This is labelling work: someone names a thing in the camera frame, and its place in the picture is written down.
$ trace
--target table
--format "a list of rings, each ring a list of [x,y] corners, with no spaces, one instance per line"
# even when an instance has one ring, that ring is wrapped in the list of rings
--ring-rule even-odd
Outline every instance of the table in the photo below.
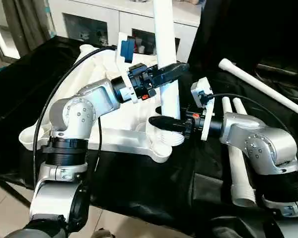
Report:
[[[33,189],[32,152],[19,143],[18,135],[36,122],[57,80],[78,57],[79,45],[79,41],[55,37],[0,72],[0,185],[25,205],[29,203],[5,183]],[[293,112],[228,73],[206,71],[205,75],[214,92],[247,96],[276,112],[298,143],[298,116]],[[193,102],[190,86],[202,76],[188,73],[179,81],[181,106]],[[298,99],[295,94],[298,86],[270,83]],[[244,105],[250,115],[277,126],[263,111],[249,103]],[[222,113],[219,100],[215,113]],[[96,153],[89,151],[88,159],[95,159]],[[220,226],[242,237],[254,237],[245,224],[260,238],[265,237],[264,230],[272,230],[269,225],[263,229],[263,224],[272,221],[263,209],[232,205],[227,148],[217,138],[202,142],[192,136],[174,147],[164,164],[147,156],[102,151],[93,181],[92,205],[189,235],[215,237]]]

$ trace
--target tiled floor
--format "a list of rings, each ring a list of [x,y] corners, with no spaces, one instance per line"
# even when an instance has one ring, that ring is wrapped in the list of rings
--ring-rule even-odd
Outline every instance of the tiled floor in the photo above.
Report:
[[[28,200],[32,199],[33,191],[14,184],[11,186]],[[28,222],[28,213],[28,208],[0,188],[0,238],[22,228]],[[71,234],[70,238],[89,238],[94,230],[100,228],[110,230],[116,238],[189,238],[180,232],[96,207],[89,208],[86,226],[79,233]]]

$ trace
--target white plastic tube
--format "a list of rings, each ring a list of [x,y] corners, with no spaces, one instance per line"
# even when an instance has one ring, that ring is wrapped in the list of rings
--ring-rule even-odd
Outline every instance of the white plastic tube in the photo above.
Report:
[[[228,97],[222,98],[222,104],[224,112],[232,112]],[[249,184],[242,151],[236,147],[228,146],[228,155],[232,177],[231,196],[233,204],[240,207],[256,206],[254,190]]]
[[[177,62],[172,0],[153,0],[153,12],[158,68],[162,68]],[[162,115],[180,119],[178,81],[160,87],[160,97]],[[183,135],[172,131],[163,131],[161,139],[170,146],[184,141]]]
[[[265,83],[254,78],[252,75],[241,70],[228,59],[221,60],[219,67],[223,70],[230,72],[231,74],[235,75],[236,77],[240,78],[241,80],[245,81],[246,83],[252,85],[253,87],[265,93],[266,95],[275,99],[277,102],[298,113],[298,104],[294,103],[293,101],[286,98],[284,95],[267,86]]]
[[[234,98],[233,103],[234,103],[234,107],[236,109],[236,112],[238,114],[247,115],[247,111],[246,111],[242,101],[239,98]]]

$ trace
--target black fabric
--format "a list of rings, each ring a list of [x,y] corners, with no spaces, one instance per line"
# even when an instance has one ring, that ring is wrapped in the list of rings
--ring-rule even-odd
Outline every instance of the black fabric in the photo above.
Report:
[[[79,55],[80,44],[55,37],[0,73],[1,179],[33,189],[32,152],[18,142],[18,135],[36,122],[52,87]],[[264,104],[290,127],[298,143],[298,116],[228,73],[185,75],[179,81],[182,107],[193,103],[190,87],[194,78],[202,76],[209,78],[214,92],[237,93]],[[279,87],[272,83],[272,87],[282,87],[297,96],[291,81]],[[257,115],[268,125],[279,126],[254,105],[244,105],[249,114]],[[215,113],[222,114],[220,100],[216,100]],[[87,158],[94,160],[96,153],[90,150]],[[102,151],[91,203],[197,237],[264,238],[263,224],[272,219],[269,213],[261,208],[233,206],[230,183],[227,148],[216,138],[202,142],[196,135],[174,147],[164,164],[157,164],[148,156]]]
[[[298,0],[207,1],[189,63],[201,72],[223,58],[298,72]]]

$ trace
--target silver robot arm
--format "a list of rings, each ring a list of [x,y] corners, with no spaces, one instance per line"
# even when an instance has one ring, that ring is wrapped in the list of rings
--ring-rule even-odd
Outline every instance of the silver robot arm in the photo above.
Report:
[[[155,95],[155,88],[177,80],[188,71],[185,63],[158,69],[140,63],[129,69],[132,90],[122,77],[103,79],[81,88],[74,96],[55,102],[50,109],[52,123],[48,145],[42,146],[41,164],[30,207],[30,223],[7,237],[65,238],[86,224],[90,202],[86,162],[88,139],[97,119],[119,109],[131,97],[143,100]]]
[[[276,215],[298,217],[297,145],[288,132],[249,115],[225,113],[220,142],[249,158],[267,208]]]

